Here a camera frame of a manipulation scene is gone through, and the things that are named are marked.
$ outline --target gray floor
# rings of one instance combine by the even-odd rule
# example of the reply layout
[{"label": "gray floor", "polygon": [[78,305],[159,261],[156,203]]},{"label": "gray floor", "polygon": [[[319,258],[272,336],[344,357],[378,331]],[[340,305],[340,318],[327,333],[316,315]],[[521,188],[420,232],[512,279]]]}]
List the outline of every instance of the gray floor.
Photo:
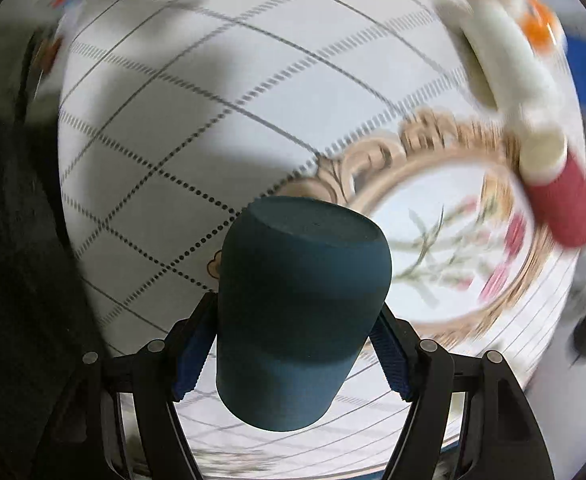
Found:
[{"label": "gray floor", "polygon": [[[586,37],[586,10],[578,0],[545,0],[560,15],[568,32]],[[0,113],[12,111],[23,49],[34,27],[55,22],[57,16],[38,0],[4,0],[0,6]],[[33,120],[45,120],[57,109],[61,70],[42,89]],[[557,480],[568,480],[586,460],[586,364],[571,366],[570,332],[580,313],[580,302],[564,313],[550,348],[529,388],[529,400],[538,418]]]}]

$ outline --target orange object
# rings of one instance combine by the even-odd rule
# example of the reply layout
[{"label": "orange object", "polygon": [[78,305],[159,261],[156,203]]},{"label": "orange object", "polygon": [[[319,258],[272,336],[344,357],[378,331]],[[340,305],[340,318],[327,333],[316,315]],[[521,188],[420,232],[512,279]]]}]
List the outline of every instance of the orange object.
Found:
[{"label": "orange object", "polygon": [[556,14],[539,0],[527,0],[531,12],[519,20],[531,48],[541,54],[548,54],[558,48],[560,20]]}]

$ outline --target white tablecloth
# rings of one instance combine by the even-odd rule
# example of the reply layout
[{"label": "white tablecloth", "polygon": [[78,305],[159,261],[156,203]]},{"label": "white tablecloth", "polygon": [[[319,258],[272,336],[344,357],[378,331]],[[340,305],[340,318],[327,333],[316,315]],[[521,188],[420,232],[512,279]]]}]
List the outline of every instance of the white tablecloth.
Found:
[{"label": "white tablecloth", "polygon": [[[87,0],[59,121],[71,243],[115,354],[163,338],[217,281],[207,265],[257,196],[313,175],[420,105],[495,119],[465,43],[438,0]],[[550,61],[563,126],[583,152],[566,59]],[[566,299],[574,254],[553,250],[539,278],[491,328],[454,351],[499,349],[522,383]],[[208,476],[348,476],[384,467],[407,405],[366,347],[320,421],[292,433],[241,423],[215,392],[215,348],[178,405]],[[445,444],[460,431],[452,408]]]}]

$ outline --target white cylindrical object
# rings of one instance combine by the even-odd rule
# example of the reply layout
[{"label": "white cylindrical object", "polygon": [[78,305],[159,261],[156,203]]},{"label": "white cylindrical object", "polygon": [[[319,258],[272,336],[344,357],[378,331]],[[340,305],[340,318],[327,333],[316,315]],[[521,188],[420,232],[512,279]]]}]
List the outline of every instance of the white cylindrical object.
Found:
[{"label": "white cylindrical object", "polygon": [[559,128],[537,132],[520,148],[520,176],[529,186],[546,186],[562,173],[567,156],[568,142]]},{"label": "white cylindrical object", "polygon": [[472,13],[462,19],[461,26],[501,112],[533,103],[548,107],[558,104],[551,74],[499,2],[472,2]]}]

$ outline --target dark fabric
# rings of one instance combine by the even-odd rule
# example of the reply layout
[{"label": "dark fabric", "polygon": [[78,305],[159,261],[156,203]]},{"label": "dark fabric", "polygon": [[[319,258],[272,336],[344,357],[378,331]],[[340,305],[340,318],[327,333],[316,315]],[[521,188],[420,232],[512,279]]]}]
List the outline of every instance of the dark fabric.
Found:
[{"label": "dark fabric", "polygon": [[81,355],[105,354],[27,140],[0,123],[0,478],[17,479]]}]

